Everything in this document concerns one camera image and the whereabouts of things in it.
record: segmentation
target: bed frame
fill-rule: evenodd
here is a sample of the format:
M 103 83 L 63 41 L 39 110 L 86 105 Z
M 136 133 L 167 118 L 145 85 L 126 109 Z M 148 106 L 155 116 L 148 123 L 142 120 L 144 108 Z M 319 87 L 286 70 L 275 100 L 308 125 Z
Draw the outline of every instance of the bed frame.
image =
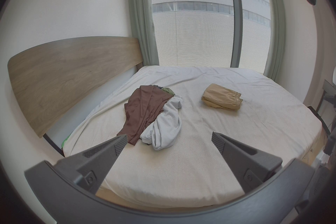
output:
M 76 37 L 22 51 L 7 67 L 17 102 L 42 137 L 90 92 L 141 63 L 137 38 Z

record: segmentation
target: green object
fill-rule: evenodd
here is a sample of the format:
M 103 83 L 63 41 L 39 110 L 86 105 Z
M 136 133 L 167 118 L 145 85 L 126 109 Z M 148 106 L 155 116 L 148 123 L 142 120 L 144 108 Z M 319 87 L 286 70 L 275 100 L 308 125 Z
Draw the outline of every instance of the green object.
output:
M 175 93 L 168 87 L 163 87 L 161 90 L 170 93 L 171 95 L 175 95 Z
M 271 42 L 264 75 L 276 81 L 285 52 L 286 17 L 283 0 L 270 0 Z
M 68 140 L 68 138 L 70 137 L 70 135 L 71 135 L 71 134 L 69 134 L 69 136 L 68 136 L 67 138 L 65 138 L 65 140 L 62 142 L 62 145 L 61 145 L 62 148 L 64 147 L 64 144 L 65 144 L 65 142 Z
M 128 0 L 132 36 L 138 38 L 143 65 L 159 65 L 151 0 Z

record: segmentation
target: bed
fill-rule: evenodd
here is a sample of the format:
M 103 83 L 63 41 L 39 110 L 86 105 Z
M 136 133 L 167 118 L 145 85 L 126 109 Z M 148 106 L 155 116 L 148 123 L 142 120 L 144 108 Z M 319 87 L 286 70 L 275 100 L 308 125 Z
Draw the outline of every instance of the bed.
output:
M 241 93 L 238 111 L 201 101 L 211 84 Z M 321 122 L 299 100 L 271 79 L 250 69 L 145 66 L 103 100 L 66 141 L 65 156 L 114 137 L 123 127 L 124 103 L 140 85 L 160 85 L 182 96 L 182 129 L 173 146 L 155 151 L 141 140 L 127 144 L 102 186 L 148 207 L 203 207 L 244 194 L 211 142 L 223 133 L 279 156 L 283 166 L 302 158 L 321 133 Z

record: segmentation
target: glass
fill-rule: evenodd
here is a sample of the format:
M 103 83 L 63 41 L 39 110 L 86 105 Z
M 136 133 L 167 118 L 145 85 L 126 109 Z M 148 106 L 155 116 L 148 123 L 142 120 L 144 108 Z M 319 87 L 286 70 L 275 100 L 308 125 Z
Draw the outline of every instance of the glass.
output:
M 271 41 L 269 0 L 241 0 L 243 6 L 243 40 L 239 67 L 260 73 L 265 65 Z
M 152 0 L 152 5 L 158 5 L 153 22 L 160 65 L 230 67 L 233 0 Z

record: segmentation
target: building window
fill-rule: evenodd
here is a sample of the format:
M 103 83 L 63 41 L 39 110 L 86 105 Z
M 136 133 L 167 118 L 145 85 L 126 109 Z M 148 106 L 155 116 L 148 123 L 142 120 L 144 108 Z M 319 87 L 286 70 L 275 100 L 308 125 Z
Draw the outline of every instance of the building window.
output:
M 237 4 L 234 0 L 152 0 L 160 65 L 239 66 L 263 73 L 271 36 L 269 0 L 241 0 L 238 14 L 234 3 Z M 241 29 L 235 28 L 239 12 L 243 18 Z M 235 30 L 242 40 L 236 64 Z

